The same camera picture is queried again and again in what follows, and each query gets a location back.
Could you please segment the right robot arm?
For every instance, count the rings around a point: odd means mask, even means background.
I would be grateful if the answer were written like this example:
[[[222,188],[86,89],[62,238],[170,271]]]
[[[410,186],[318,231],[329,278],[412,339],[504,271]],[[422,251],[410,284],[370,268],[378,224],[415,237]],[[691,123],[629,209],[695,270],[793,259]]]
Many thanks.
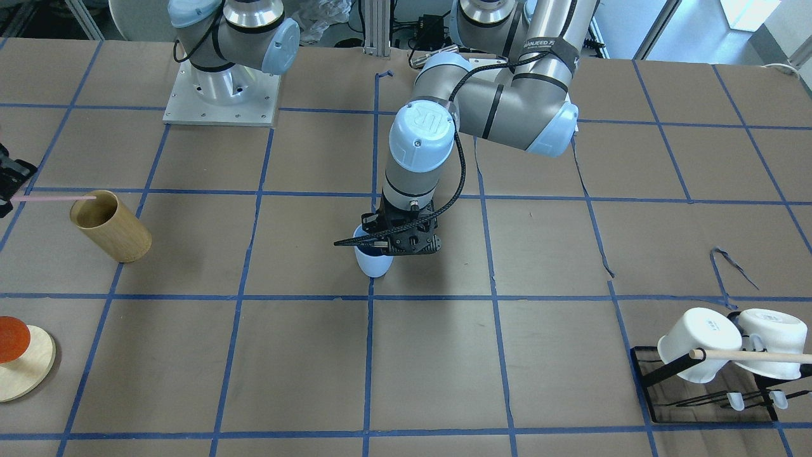
[[[161,43],[12,38],[2,48],[2,214],[26,190],[109,186],[185,194],[194,171],[230,176],[241,142],[224,124],[267,127],[299,27],[280,1],[171,1],[183,57]]]

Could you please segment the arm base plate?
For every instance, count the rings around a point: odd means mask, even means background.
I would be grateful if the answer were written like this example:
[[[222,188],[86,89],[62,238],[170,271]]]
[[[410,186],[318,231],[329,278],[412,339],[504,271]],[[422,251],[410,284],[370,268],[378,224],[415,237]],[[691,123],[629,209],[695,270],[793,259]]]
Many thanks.
[[[273,127],[281,75],[235,65],[203,72],[189,62],[180,69],[167,101],[166,124]]]

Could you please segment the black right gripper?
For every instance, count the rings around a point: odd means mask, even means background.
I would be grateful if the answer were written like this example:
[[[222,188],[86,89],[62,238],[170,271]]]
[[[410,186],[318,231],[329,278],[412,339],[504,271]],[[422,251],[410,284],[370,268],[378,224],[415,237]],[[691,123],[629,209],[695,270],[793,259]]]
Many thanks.
[[[8,148],[1,145],[1,218],[13,210],[11,198],[37,173],[29,162],[12,160]]]

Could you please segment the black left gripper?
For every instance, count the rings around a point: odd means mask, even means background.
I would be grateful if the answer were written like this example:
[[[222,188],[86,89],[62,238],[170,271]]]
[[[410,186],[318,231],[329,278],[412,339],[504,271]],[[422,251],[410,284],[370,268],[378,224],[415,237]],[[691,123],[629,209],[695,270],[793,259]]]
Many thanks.
[[[366,232],[366,234],[373,234],[373,232],[382,232],[384,230],[397,228],[406,225],[406,223],[411,223],[412,221],[429,216],[434,210],[434,199],[429,200],[429,203],[419,211],[411,211],[402,210],[391,204],[386,197],[382,197],[380,205],[378,205],[374,213],[363,214],[362,230]]]

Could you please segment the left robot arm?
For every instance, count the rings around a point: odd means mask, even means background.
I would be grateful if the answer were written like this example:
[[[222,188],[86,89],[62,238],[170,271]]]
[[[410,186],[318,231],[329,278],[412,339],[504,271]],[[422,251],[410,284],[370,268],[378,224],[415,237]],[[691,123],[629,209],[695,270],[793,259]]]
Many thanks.
[[[579,110],[568,88],[597,8],[595,1],[455,1],[455,43],[504,58],[475,67],[443,52],[427,58],[409,102],[388,135],[382,202],[363,217],[357,244],[400,249],[418,231],[432,234],[446,206],[432,198],[459,134],[556,157],[576,133]]]

